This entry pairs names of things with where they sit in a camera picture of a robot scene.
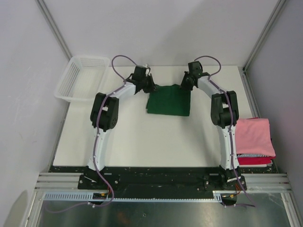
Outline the green t shirt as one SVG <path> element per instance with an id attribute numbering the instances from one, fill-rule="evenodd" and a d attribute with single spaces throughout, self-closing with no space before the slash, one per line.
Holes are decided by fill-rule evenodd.
<path id="1" fill-rule="evenodd" d="M 190 116 L 191 91 L 182 90 L 180 85 L 156 86 L 149 93 L 146 104 L 148 114 Z"/>

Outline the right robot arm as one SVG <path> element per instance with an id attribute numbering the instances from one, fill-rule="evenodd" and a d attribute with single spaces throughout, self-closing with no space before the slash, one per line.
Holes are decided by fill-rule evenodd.
<path id="1" fill-rule="evenodd" d="M 208 73 L 195 75 L 186 71 L 180 88 L 191 91 L 194 87 L 204 91 L 211 99 L 211 121 L 217 127 L 220 141 L 220 167 L 225 171 L 234 171 L 239 166 L 235 148 L 235 129 L 239 119 L 237 95 L 217 85 Z"/>

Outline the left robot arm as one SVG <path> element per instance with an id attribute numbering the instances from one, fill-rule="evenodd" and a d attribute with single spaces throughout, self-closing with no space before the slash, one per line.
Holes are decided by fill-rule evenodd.
<path id="1" fill-rule="evenodd" d="M 122 86 L 109 94 L 96 94 L 90 113 L 90 120 L 93 128 L 97 130 L 97 134 L 93 153 L 88 162 L 89 169 L 100 171 L 105 167 L 105 154 L 109 135 L 118 122 L 119 105 L 141 90 L 144 93 L 151 93 L 156 90 L 152 74 L 139 78 L 132 73 Z"/>

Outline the white plastic basket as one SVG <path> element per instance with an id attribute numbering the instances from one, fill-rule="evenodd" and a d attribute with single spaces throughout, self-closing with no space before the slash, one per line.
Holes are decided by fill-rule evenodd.
<path id="1" fill-rule="evenodd" d="M 57 83 L 54 96 L 67 102 L 93 100 L 106 78 L 109 65 L 107 57 L 73 56 Z"/>

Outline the pink folded t shirt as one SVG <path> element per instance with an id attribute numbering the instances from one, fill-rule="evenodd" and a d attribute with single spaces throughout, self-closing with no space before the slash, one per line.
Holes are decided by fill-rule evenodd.
<path id="1" fill-rule="evenodd" d="M 275 157 L 268 119 L 239 119 L 235 129 L 237 155 Z"/>

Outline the right aluminium frame post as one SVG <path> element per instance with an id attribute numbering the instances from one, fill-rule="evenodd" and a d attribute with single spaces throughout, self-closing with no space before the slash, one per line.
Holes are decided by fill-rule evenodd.
<path id="1" fill-rule="evenodd" d="M 258 53 L 260 52 L 262 46 L 266 42 L 271 30 L 274 28 L 274 25 L 278 21 L 279 17 L 281 16 L 284 8 L 288 4 L 288 0 L 278 0 L 274 9 L 272 10 L 265 26 L 263 27 L 255 45 L 253 46 L 252 51 L 250 52 L 247 60 L 245 61 L 242 70 L 243 72 L 247 72 L 250 68 L 251 64 L 254 62 L 255 58 L 257 57 Z"/>

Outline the aluminium frame post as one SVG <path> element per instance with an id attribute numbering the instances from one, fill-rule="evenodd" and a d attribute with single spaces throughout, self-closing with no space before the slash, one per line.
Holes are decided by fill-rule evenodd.
<path id="1" fill-rule="evenodd" d="M 252 51 L 250 52 L 247 60 L 245 61 L 242 70 L 243 72 L 247 72 L 250 68 L 251 64 L 254 62 L 255 58 L 257 57 L 258 53 L 260 52 L 262 46 L 266 42 L 271 30 L 274 28 L 274 25 L 278 21 L 279 17 L 281 16 L 284 8 L 288 4 L 288 0 L 278 0 L 274 9 L 272 10 L 265 26 L 263 27 L 255 45 L 253 46 Z"/>
<path id="2" fill-rule="evenodd" d="M 44 17 L 45 21 L 47 22 L 50 30 L 52 31 L 63 54 L 65 55 L 67 60 L 70 60 L 72 58 L 72 53 L 71 53 L 64 37 L 62 36 L 60 29 L 59 29 L 57 23 L 55 22 L 47 4 L 45 3 L 44 0 L 35 0 L 35 2 L 42 13 L 42 16 Z"/>

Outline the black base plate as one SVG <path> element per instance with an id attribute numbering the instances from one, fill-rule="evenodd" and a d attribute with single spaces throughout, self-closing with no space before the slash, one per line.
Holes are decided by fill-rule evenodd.
<path id="1" fill-rule="evenodd" d="M 239 169 L 220 167 L 104 167 L 100 172 L 88 167 L 52 166 L 51 173 L 79 173 L 78 189 L 106 190 L 122 196 L 198 195 L 199 191 L 247 189 Z"/>

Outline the left aluminium frame post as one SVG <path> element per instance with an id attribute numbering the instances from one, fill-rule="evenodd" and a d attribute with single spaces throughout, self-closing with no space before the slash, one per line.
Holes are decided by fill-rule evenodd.
<path id="1" fill-rule="evenodd" d="M 57 23 L 55 22 L 47 4 L 45 3 L 44 0 L 35 0 L 35 2 L 42 13 L 42 16 L 44 17 L 45 21 L 47 22 L 50 30 L 52 31 L 63 54 L 65 55 L 67 60 L 70 60 L 72 58 L 72 53 L 71 53 L 64 37 L 62 36 L 60 29 L 59 29 Z"/>

